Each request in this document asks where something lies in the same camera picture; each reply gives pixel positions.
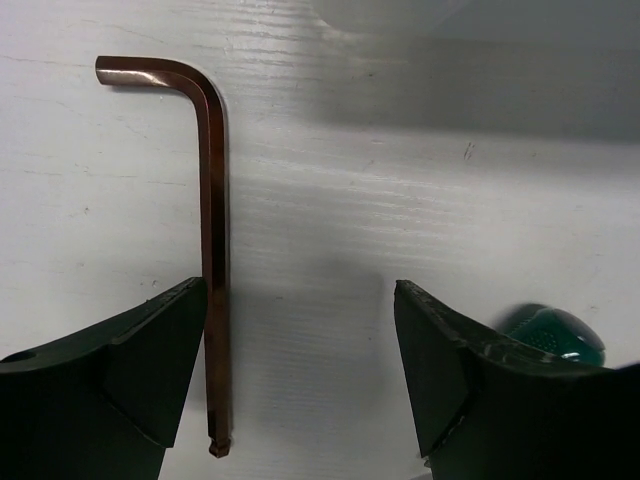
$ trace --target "white surface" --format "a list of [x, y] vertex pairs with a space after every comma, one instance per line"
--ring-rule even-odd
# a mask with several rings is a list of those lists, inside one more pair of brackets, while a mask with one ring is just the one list
[[206, 451], [199, 361], [163, 479], [424, 473], [397, 278], [489, 323], [564, 308], [638, 359], [640, 53], [346, 33], [304, 0], [2, 11], [0, 355], [200, 272], [192, 107], [95, 57], [188, 62], [227, 104], [235, 444]]

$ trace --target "allen key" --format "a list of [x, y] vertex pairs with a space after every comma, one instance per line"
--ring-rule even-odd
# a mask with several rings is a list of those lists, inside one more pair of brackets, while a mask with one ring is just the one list
[[224, 457], [231, 446], [231, 356], [228, 179], [222, 101], [202, 73], [172, 60], [100, 56], [96, 59], [96, 75], [102, 85], [178, 90], [195, 107], [200, 151], [202, 275], [207, 282], [208, 299], [204, 347], [209, 451], [218, 458]]

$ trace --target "hex key bend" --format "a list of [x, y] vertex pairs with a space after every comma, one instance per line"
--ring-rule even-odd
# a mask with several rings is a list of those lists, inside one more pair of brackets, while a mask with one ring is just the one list
[[166, 87], [191, 99], [198, 121], [202, 275], [207, 282], [204, 327], [207, 419], [211, 447], [224, 457], [230, 447], [231, 359], [229, 340], [229, 222], [222, 101], [211, 82], [183, 63], [159, 58], [100, 56], [103, 85]]

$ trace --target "hex key short arm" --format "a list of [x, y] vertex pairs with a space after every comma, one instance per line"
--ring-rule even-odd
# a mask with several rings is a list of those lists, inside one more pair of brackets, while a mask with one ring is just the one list
[[183, 63], [159, 58], [106, 57], [96, 60], [103, 85], [166, 87], [191, 99], [198, 121], [202, 274], [207, 281], [204, 328], [207, 417], [216, 457], [229, 453], [231, 359], [229, 340], [229, 242], [227, 167], [222, 101], [211, 82]]

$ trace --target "l-shaped hex key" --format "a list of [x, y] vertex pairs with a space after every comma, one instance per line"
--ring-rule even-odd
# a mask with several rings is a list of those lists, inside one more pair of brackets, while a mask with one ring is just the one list
[[229, 339], [229, 221], [222, 101], [211, 82], [183, 63], [159, 58], [104, 57], [96, 60], [103, 85], [166, 87], [191, 99], [198, 121], [202, 274], [207, 282], [204, 327], [207, 418], [211, 447], [224, 457], [230, 447], [231, 358]]

